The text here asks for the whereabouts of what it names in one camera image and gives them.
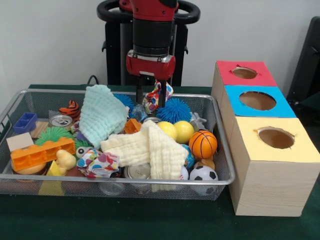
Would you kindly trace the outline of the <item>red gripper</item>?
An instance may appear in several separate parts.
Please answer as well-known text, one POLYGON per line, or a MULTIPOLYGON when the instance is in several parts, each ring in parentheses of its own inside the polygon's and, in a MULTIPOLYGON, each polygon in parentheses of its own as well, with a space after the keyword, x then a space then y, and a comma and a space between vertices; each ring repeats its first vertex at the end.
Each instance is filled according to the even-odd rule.
POLYGON ((126 55, 126 68, 129 74, 138 76, 136 78, 136 103, 142 104, 144 98, 144 78, 141 75, 151 76, 160 82, 158 108, 163 108, 166 103, 167 80, 173 76, 175 67, 176 58, 173 55, 148 57, 137 55, 130 50, 126 55))

